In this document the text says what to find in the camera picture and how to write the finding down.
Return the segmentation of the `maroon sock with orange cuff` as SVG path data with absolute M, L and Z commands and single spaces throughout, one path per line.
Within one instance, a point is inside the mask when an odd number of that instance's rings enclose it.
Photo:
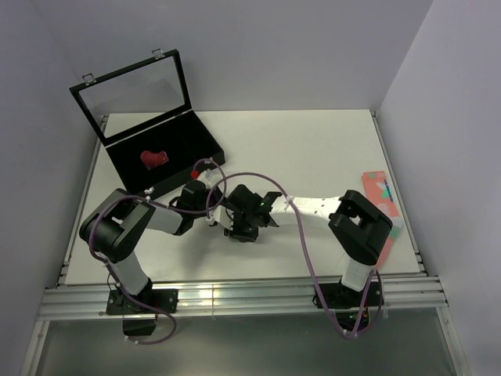
M 144 164 L 145 168 L 150 171 L 167 163 L 169 161 L 169 158 L 164 150 L 156 153 L 149 150 L 144 150 L 140 154 L 140 160 Z

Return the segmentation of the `black display case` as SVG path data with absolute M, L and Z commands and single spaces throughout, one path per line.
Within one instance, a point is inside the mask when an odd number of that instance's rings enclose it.
M 122 186 L 160 197 L 185 184 L 204 158 L 225 163 L 225 151 L 196 114 L 178 50 L 156 49 L 151 57 L 108 74 L 85 74 L 70 93 L 104 146 Z M 144 150 L 164 150 L 169 161 L 148 171 Z

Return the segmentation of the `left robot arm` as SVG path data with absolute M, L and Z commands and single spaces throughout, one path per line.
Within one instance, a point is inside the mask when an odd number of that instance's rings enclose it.
M 168 206 L 116 189 L 83 221 L 79 237 L 89 246 L 92 257 L 113 271 L 114 279 L 127 292 L 125 305 L 135 313 L 147 311 L 153 303 L 153 284 L 135 254 L 135 246 L 147 229 L 181 236 L 195 220 L 206 215 L 224 196 L 215 189 L 211 198 L 207 183 L 192 180 Z

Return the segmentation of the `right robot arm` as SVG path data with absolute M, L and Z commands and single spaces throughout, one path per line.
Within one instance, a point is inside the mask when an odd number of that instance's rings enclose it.
M 225 235 L 241 243 L 254 243 L 259 230 L 292 226 L 301 220 L 303 228 L 330 230 L 348 256 L 339 296 L 356 305 L 366 295 L 366 282 L 393 227 L 392 221 L 357 190 L 340 197 L 290 197 L 268 192 L 261 197 L 245 185 L 238 185 L 223 201 L 222 214 L 229 219 Z

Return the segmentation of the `pink patterned sock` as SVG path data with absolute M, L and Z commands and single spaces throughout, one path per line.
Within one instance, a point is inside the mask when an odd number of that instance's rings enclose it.
M 376 269 L 381 271 L 391 253 L 393 243 L 404 225 L 384 171 L 364 172 L 362 184 L 366 198 L 392 221 L 392 229 L 378 258 Z

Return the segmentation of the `aluminium frame rail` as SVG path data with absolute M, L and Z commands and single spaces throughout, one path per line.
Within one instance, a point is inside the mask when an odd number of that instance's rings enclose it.
M 177 291 L 175 317 L 318 313 L 308 278 L 214 283 L 154 284 Z M 62 286 L 44 292 L 38 321 L 102 320 L 109 289 L 105 285 Z M 448 305 L 438 277 L 384 279 L 385 309 L 427 309 Z

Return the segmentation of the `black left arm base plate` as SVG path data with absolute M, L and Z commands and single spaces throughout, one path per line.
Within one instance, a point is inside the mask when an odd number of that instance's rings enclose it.
M 128 298 L 121 290 L 109 293 L 106 314 L 109 316 L 137 315 L 148 313 L 175 313 L 178 304 L 178 290 L 153 289 L 140 296 Z

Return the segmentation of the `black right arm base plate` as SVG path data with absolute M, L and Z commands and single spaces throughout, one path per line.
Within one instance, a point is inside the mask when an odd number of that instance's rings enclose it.
M 340 282 L 324 283 L 319 286 L 329 309 L 355 309 L 362 301 L 363 291 L 353 291 Z M 384 304 L 384 298 L 380 292 L 379 284 L 371 282 L 364 305 L 378 307 L 380 303 Z

